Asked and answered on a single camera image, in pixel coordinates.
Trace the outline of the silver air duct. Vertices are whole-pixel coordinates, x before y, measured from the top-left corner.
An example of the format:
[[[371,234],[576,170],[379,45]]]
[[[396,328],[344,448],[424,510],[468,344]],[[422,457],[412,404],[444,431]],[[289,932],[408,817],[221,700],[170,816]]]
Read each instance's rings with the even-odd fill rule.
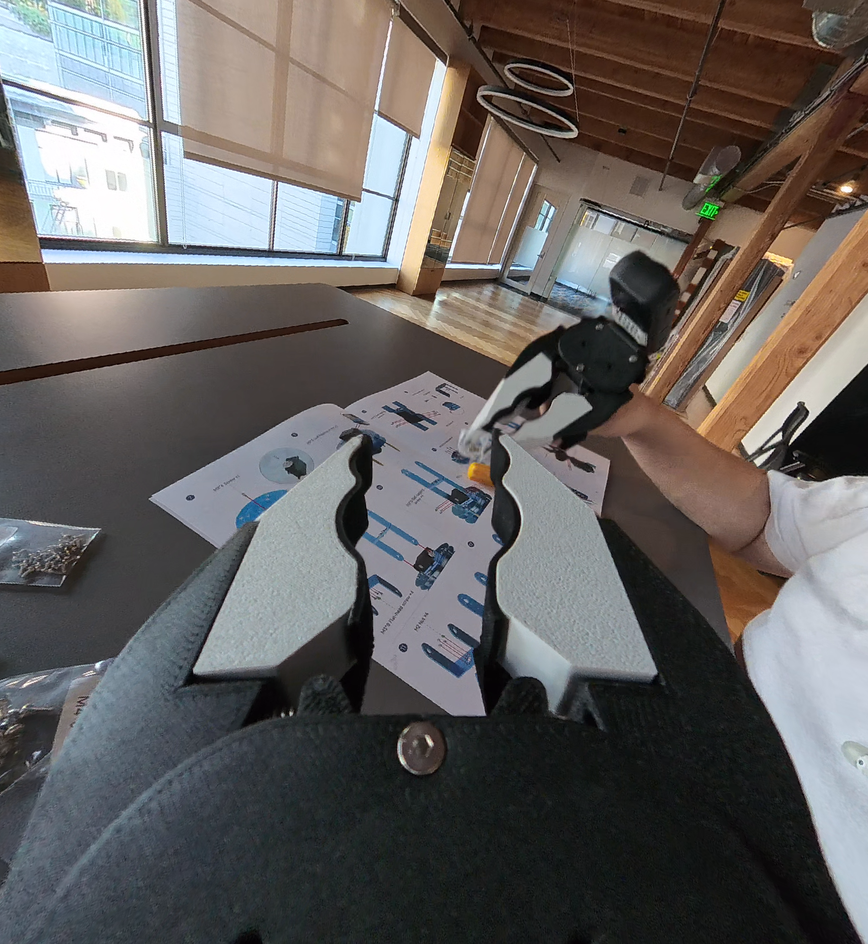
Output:
[[[742,151],[741,148],[737,146],[713,147],[700,165],[693,183],[711,186],[714,180],[723,177],[737,166],[741,159]]]

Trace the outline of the black office chair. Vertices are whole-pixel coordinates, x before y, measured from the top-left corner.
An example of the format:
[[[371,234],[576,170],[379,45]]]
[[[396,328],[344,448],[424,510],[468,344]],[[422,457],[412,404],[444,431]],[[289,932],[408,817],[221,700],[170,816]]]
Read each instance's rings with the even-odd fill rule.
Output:
[[[810,416],[810,411],[803,401],[796,403],[782,425],[754,451],[746,455],[747,462],[764,471],[793,470],[798,467],[794,461],[794,438]]]

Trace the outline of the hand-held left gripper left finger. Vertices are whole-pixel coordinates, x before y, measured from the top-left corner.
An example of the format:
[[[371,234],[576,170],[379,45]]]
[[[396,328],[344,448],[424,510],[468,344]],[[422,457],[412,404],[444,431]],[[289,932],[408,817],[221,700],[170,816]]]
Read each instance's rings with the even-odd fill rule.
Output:
[[[263,513],[192,668],[202,680],[272,679],[296,703],[330,676],[361,709],[374,649],[366,565],[372,443],[363,433]]]

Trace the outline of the person's white shirt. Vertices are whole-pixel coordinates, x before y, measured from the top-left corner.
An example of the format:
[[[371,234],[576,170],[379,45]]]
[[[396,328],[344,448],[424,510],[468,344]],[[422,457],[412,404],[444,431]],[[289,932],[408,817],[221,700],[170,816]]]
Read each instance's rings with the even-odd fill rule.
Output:
[[[769,475],[765,540],[790,572],[743,635],[747,672],[802,786],[823,855],[868,942],[868,478]]]

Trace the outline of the wooden column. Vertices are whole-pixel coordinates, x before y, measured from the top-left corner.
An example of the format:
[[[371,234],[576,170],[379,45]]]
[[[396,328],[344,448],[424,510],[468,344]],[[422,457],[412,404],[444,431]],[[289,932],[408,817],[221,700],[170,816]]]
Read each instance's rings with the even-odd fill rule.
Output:
[[[426,251],[470,72],[468,62],[452,58],[441,83],[438,107],[396,281],[396,288],[407,295],[433,296],[440,287],[446,266],[445,263],[426,259]]]

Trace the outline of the stack of leaning panels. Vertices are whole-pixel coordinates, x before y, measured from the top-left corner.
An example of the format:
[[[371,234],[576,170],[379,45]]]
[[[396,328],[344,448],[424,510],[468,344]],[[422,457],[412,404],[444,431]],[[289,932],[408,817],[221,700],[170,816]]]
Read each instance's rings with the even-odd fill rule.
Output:
[[[788,257],[766,253],[728,303],[664,403],[677,412],[689,406],[695,394],[741,338],[754,318],[794,268]]]

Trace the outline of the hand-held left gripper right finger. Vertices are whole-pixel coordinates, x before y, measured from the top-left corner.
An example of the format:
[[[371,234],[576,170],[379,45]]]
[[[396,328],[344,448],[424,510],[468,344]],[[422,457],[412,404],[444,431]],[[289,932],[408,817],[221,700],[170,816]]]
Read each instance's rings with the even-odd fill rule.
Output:
[[[593,510],[505,433],[492,436],[492,529],[480,636],[486,711],[532,678],[571,714],[592,681],[651,684],[658,668]]]

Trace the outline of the assembly instruction booklet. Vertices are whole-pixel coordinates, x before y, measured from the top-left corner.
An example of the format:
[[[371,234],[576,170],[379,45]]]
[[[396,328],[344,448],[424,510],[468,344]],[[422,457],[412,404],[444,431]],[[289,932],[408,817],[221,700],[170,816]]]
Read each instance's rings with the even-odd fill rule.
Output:
[[[468,474],[460,433],[484,399],[433,373],[340,407],[308,408],[150,500],[220,548],[346,444],[371,443],[366,565],[374,658],[448,714],[482,715],[474,648],[483,618],[493,491]]]

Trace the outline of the clear bag of screws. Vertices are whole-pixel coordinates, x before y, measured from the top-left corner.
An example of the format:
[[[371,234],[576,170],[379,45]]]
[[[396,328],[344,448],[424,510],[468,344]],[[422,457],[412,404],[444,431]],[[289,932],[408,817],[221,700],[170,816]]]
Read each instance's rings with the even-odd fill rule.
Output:
[[[24,775],[46,772],[113,661],[0,680],[0,795]]]
[[[62,586],[99,534],[98,528],[0,517],[0,584]]]

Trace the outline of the large multi-pane window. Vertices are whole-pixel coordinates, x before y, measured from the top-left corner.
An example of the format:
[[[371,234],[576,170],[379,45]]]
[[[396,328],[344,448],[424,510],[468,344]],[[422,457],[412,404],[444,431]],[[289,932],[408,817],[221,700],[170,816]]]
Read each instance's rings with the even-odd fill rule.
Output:
[[[0,67],[44,242],[369,261],[391,247],[417,138],[376,111],[384,62],[357,201],[186,158],[176,2],[0,2]]]

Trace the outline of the person's right forearm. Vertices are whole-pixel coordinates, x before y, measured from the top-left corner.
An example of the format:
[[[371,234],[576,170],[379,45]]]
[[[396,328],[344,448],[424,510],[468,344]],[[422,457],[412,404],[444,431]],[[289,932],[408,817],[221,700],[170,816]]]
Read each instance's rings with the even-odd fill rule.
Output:
[[[767,474],[709,442],[637,385],[594,432],[620,439],[664,498],[723,550],[761,572],[789,577],[765,536],[771,513]]]

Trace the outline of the beige roller blind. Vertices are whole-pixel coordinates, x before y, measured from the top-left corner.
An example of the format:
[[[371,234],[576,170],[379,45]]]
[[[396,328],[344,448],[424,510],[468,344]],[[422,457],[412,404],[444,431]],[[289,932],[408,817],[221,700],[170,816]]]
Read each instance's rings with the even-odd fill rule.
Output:
[[[421,136],[436,62],[423,41],[401,18],[394,18],[376,111],[414,138]]]
[[[490,118],[452,245],[453,265],[491,266],[502,261],[536,167],[503,126]]]
[[[393,8],[176,2],[187,159],[357,201]]]

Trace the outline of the dark grey desk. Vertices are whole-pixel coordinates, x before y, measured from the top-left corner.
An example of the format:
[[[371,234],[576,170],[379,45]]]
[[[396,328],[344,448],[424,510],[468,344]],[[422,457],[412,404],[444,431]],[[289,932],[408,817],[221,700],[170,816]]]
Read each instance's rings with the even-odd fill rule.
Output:
[[[0,586],[0,678],[115,655],[204,560],[154,493],[427,371],[504,365],[323,285],[0,294],[0,517],[101,529],[62,590]]]

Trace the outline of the glass door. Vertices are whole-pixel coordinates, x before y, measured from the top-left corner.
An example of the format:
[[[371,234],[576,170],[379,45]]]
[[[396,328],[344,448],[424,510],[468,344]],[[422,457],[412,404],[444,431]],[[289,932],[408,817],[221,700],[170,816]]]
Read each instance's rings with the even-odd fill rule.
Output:
[[[501,283],[521,295],[530,295],[568,194],[534,185],[526,198],[503,263]]]

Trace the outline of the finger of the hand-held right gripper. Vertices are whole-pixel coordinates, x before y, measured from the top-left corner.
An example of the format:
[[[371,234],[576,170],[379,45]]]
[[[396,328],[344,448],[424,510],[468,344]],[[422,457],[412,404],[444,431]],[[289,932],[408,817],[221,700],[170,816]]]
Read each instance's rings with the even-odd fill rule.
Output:
[[[558,330],[529,343],[496,385],[467,429],[493,429],[520,407],[534,410],[551,396],[557,376]]]
[[[561,393],[550,401],[543,413],[525,419],[522,425],[510,433],[512,441],[522,447],[539,447],[553,442],[563,442],[571,433],[566,431],[591,417],[592,406],[581,395]]]

